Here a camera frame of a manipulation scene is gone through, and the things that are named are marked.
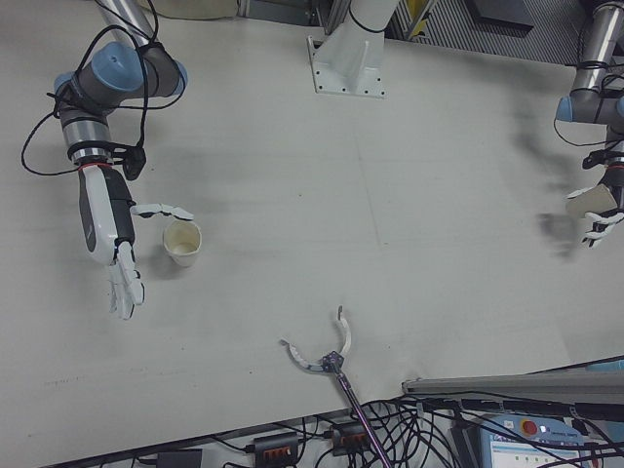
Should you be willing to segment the white dexterous robot hand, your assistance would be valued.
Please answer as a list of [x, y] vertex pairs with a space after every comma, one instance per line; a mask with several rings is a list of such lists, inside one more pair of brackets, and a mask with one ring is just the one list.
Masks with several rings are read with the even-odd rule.
[[124, 177], [109, 164], [86, 164], [78, 169], [78, 178], [79, 211], [87, 250], [95, 262], [107, 268], [110, 311], [129, 320], [145, 297], [136, 267], [133, 217], [164, 215], [192, 221], [194, 215], [166, 204], [138, 205]]
[[623, 164], [606, 167], [596, 186], [569, 193], [565, 209], [570, 217], [585, 218], [592, 223], [582, 243], [590, 249], [596, 248], [623, 220]]

